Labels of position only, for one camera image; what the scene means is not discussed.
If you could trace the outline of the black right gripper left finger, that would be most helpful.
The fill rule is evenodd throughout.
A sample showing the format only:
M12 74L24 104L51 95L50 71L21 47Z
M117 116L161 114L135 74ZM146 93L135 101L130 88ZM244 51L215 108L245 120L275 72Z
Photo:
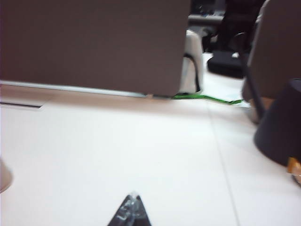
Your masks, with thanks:
M132 226L136 218L136 194L128 194L109 222L109 226Z

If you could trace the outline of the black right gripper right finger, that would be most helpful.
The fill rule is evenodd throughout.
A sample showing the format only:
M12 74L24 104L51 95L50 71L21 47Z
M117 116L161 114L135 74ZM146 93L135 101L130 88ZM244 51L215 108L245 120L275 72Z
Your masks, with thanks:
M151 226L151 222L140 195L138 193L133 193L133 198L135 201L135 219L133 226Z

